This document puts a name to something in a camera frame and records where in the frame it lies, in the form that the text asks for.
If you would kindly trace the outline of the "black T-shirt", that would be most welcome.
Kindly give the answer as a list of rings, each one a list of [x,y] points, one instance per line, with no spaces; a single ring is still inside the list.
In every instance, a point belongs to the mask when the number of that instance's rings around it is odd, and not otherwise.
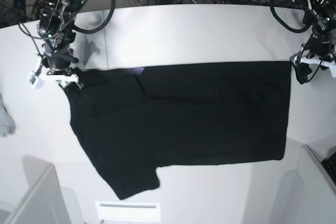
[[[159,167],[281,160],[291,72],[287,61],[77,69],[64,92],[79,144],[124,200],[157,189]]]

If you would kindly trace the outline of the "grey cloth at left edge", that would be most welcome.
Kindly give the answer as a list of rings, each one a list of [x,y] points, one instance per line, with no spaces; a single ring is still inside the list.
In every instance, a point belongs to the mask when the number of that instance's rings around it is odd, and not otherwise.
[[[10,114],[7,112],[3,99],[0,101],[0,122],[1,122],[1,137],[6,137],[14,134],[16,130],[15,122]]]

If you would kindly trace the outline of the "black keyboard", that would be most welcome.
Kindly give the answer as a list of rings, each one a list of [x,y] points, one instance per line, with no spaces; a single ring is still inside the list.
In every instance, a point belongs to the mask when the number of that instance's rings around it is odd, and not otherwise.
[[[336,153],[332,154],[330,157],[324,159],[321,164],[324,169],[327,171],[331,179],[336,182]]]

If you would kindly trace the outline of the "white partition panel left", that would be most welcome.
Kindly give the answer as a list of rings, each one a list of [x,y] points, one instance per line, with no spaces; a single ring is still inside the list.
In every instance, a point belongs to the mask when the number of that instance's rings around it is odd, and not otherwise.
[[[71,223],[54,165],[44,169],[5,223]]]

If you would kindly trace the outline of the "white partition panel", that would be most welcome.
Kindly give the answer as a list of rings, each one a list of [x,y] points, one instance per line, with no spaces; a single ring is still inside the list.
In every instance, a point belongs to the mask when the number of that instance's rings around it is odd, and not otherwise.
[[[303,193],[295,223],[335,223],[335,184],[306,145],[297,171],[303,182]]]
[[[5,223],[71,223],[54,165],[44,169]]]

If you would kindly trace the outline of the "white partition panel right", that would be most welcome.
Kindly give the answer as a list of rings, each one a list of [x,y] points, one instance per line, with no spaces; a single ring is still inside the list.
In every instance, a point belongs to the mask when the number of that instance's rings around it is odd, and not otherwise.
[[[297,171],[303,182],[303,193],[295,223],[335,223],[335,184],[306,145]]]

